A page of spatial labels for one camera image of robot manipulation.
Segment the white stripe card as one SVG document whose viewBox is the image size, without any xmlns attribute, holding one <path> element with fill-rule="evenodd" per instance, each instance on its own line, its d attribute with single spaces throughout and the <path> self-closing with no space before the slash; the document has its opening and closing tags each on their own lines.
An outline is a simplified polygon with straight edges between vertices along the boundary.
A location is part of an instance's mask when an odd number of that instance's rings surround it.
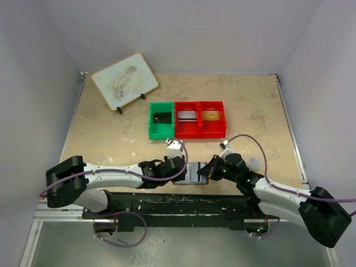
<svg viewBox="0 0 356 267">
<path fill-rule="evenodd" d="M 189 164 L 189 181 L 191 184 L 200 182 L 200 175 L 197 173 L 200 170 L 200 163 L 194 162 Z"/>
</svg>

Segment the brown leather card holder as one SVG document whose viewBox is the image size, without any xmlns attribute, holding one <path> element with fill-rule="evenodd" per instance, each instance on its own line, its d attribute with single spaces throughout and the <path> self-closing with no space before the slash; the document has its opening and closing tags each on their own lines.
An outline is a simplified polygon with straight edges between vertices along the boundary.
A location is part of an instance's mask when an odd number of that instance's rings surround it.
<svg viewBox="0 0 356 267">
<path fill-rule="evenodd" d="M 188 163 L 185 179 L 178 182 L 174 182 L 174 185 L 207 185 L 209 183 L 208 178 L 197 173 L 206 165 L 206 162 Z"/>
</svg>

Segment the red plastic bin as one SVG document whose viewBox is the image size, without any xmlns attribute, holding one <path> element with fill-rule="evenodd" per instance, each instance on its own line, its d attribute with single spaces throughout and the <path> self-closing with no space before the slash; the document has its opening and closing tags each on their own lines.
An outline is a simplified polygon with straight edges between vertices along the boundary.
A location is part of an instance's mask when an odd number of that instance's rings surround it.
<svg viewBox="0 0 356 267">
<path fill-rule="evenodd" d="M 199 101 L 200 115 L 200 137 L 199 139 L 222 139 L 226 136 L 227 122 L 225 117 L 224 104 L 222 101 Z M 220 120 L 218 121 L 203 121 L 203 110 L 218 110 L 220 112 Z"/>
<path fill-rule="evenodd" d="M 198 102 L 185 101 L 174 102 L 175 109 L 175 137 L 178 139 L 198 139 L 200 137 L 200 122 L 198 115 Z M 197 120 L 192 122 L 178 121 L 178 111 L 196 111 Z"/>
</svg>

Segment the green plastic bin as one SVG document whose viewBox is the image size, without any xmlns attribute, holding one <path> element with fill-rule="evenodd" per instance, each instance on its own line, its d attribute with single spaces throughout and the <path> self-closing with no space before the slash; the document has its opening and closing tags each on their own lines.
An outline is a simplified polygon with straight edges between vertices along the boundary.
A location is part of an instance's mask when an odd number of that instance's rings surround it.
<svg viewBox="0 0 356 267">
<path fill-rule="evenodd" d="M 151 102 L 149 107 L 149 139 L 163 140 L 175 136 L 173 102 Z"/>
</svg>

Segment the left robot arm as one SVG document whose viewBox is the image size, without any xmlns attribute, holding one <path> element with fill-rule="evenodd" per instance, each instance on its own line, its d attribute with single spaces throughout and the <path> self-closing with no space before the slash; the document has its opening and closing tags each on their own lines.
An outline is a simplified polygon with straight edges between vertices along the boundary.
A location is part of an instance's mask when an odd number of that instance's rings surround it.
<svg viewBox="0 0 356 267">
<path fill-rule="evenodd" d="M 185 156 L 165 156 L 129 166 L 93 165 L 85 163 L 82 156 L 72 156 L 46 171 L 47 187 L 39 196 L 47 199 L 50 208 L 75 204 L 108 218 L 114 213 L 114 204 L 100 188 L 155 189 L 183 180 L 186 173 Z"/>
</svg>

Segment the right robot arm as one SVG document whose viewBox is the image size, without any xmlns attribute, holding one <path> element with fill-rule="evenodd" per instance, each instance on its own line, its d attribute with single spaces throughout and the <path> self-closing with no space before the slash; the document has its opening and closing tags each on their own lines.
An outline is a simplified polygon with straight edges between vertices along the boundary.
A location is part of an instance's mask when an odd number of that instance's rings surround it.
<svg viewBox="0 0 356 267">
<path fill-rule="evenodd" d="M 223 158 L 213 156 L 198 174 L 215 181 L 234 182 L 247 198 L 247 210 L 252 217 L 265 214 L 290 221 L 307 229 L 318 243 L 329 248 L 335 247 L 352 222 L 351 216 L 326 189 L 296 189 L 269 181 L 250 170 L 236 153 Z"/>
</svg>

